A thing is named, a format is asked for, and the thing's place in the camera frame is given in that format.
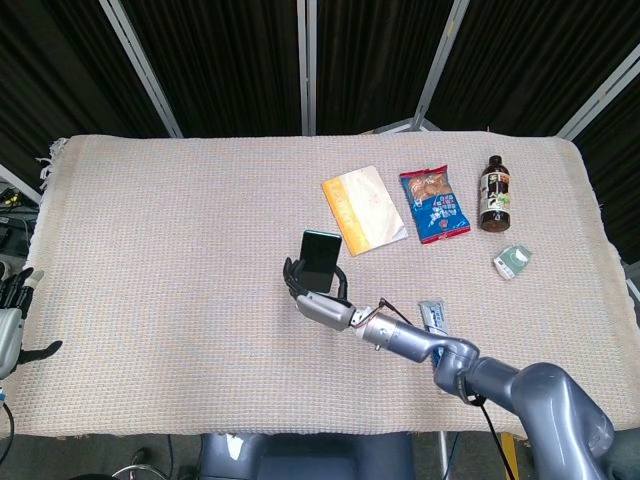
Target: woven tablecloth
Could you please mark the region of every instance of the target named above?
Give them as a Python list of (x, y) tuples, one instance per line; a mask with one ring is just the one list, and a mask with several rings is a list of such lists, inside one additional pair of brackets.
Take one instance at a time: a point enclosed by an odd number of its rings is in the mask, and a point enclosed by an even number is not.
[[(578, 150), (489, 133), (58, 144), (28, 264), (45, 270), (24, 337), (52, 358), (7, 382), (17, 432), (483, 430), (432, 365), (374, 351), (302, 317), (282, 281), (307, 228), (337, 232), (321, 183), (375, 165), (409, 238), (342, 249), (350, 300), (419, 322), (442, 298), (452, 335), (518, 368), (565, 368), (617, 428), (640, 426), (640, 334)], [(478, 228), (491, 155), (511, 171), (512, 226)], [(398, 174), (449, 165), (472, 231), (421, 245)], [(492, 265), (525, 245), (512, 281)], [(498, 430), (518, 419), (489, 408)]]

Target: brown bottle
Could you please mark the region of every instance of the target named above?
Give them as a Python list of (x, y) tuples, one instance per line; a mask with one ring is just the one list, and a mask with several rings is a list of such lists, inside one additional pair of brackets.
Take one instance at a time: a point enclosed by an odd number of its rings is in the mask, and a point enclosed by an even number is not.
[(509, 215), (509, 170), (502, 158), (494, 155), (480, 179), (480, 228), (487, 232), (504, 232), (511, 225)]

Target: black phone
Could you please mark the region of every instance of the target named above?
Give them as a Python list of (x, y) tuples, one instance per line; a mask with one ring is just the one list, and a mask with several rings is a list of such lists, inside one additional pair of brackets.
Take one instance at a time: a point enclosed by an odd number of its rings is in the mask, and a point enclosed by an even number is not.
[(334, 233), (305, 230), (300, 260), (304, 260), (298, 281), (307, 290), (329, 293), (336, 271), (342, 237)]

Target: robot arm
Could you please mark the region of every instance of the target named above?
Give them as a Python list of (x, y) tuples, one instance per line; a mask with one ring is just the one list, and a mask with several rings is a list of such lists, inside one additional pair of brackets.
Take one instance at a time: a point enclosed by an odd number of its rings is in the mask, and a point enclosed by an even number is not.
[(42, 350), (22, 350), (24, 322), (33, 291), (43, 276), (43, 272), (27, 268), (0, 283), (0, 380), (18, 365), (44, 360), (62, 346), (61, 341), (55, 341)]
[(358, 309), (346, 298), (304, 289), (297, 281), (298, 262), (287, 259), (285, 283), (298, 310), (307, 318), (343, 331), (414, 362), (435, 348), (444, 354), (435, 384), (472, 404), (470, 397), (489, 399), (518, 416), (527, 432), (539, 478), (606, 479), (598, 458), (613, 443), (613, 425), (605, 413), (563, 369), (538, 363), (518, 370), (490, 357), (479, 357), (471, 342), (416, 328), (376, 309)]

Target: cable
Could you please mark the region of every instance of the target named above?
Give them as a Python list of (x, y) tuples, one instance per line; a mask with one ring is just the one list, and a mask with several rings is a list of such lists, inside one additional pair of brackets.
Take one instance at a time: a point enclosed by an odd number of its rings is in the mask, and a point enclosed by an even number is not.
[(389, 310), (391, 310), (392, 312), (395, 312), (398, 314), (398, 316), (403, 319), (405, 322), (407, 322), (409, 325), (411, 325), (413, 327), (413, 323), (411, 323), (409, 321), (409, 319), (407, 317), (405, 317), (404, 315), (402, 315), (402, 313), (400, 313), (400, 310), (398, 310), (396, 307), (394, 307), (393, 305), (391, 305), (386, 298), (381, 298), (380, 299), (380, 304), (384, 305), (385, 307), (387, 307)]
[(507, 473), (509, 474), (509, 478), (511, 480), (516, 480), (516, 477), (513, 475), (511, 471), (511, 466), (509, 465), (509, 460), (504, 454), (504, 450), (502, 450), (502, 445), (500, 445), (500, 440), (498, 439), (498, 434), (496, 433), (495, 428), (493, 428), (493, 423), (491, 423), (491, 419), (489, 418), (489, 414), (487, 410), (484, 408), (484, 405), (480, 405), (480, 409), (482, 413), (484, 413), (484, 418), (487, 419), (487, 423), (489, 424), (489, 428), (491, 429), (491, 435), (493, 435), (493, 440), (496, 442), (496, 446), (498, 447), (498, 452), (500, 452), (500, 457), (502, 458), (502, 463), (504, 463), (504, 468), (507, 469)]
[(458, 445), (459, 437), (460, 437), (460, 432), (456, 432), (456, 436), (453, 439), (453, 445), (451, 445), (451, 453), (449, 454), (449, 460), (447, 460), (447, 469), (444, 471), (444, 477), (442, 477), (442, 480), (447, 480), (447, 477), (449, 477), (449, 469), (451, 468), (451, 463), (453, 462), (453, 455), (456, 453), (456, 445)]
[(160, 478), (162, 480), (168, 480), (168, 478), (165, 476), (164, 473), (162, 473), (160, 470), (156, 470), (151, 465), (129, 465), (128, 467), (121, 468), (116, 473), (111, 475), (111, 478), (119, 478), (119, 476), (122, 475), (123, 473), (136, 472), (138, 470), (144, 470), (145, 472), (151, 472), (156, 477), (158, 477), (158, 478)]
[(27, 239), (27, 250), (29, 250), (29, 247), (31, 246), (30, 244), (31, 238), (29, 235), (29, 224), (24, 218), (21, 218), (20, 220), (22, 220), (22, 223), (24, 224), (24, 236)]
[(171, 442), (171, 435), (167, 435), (167, 444), (169, 446), (169, 475), (167, 475), (167, 480), (171, 480), (173, 476), (173, 443)]
[(39, 213), (38, 208), (31, 208), (26, 205), (12, 205), (10, 207), (0, 207), (0, 212), (2, 215), (6, 215), (8, 213), (20, 213), (20, 214), (33, 214), (36, 215)]
[(204, 434), (200, 435), (200, 453), (198, 454), (198, 475), (200, 475), (200, 468), (202, 467), (202, 451), (204, 450)]
[(2, 457), (0, 457), (0, 465), (2, 465), (2, 462), (4, 462), (4, 459), (7, 458), (7, 455), (9, 455), (9, 450), (11, 450), (11, 445), (13, 444), (13, 437), (15, 437), (15, 434), (16, 434), (16, 426), (13, 421), (13, 414), (11, 413), (11, 409), (9, 408), (9, 405), (7, 405), (6, 403), (3, 403), (2, 407), (4, 408), (4, 411), (7, 412), (7, 417), (9, 418), (10, 431), (9, 431), (9, 443), (7, 443), (7, 446), (4, 449), (4, 453), (2, 454)]

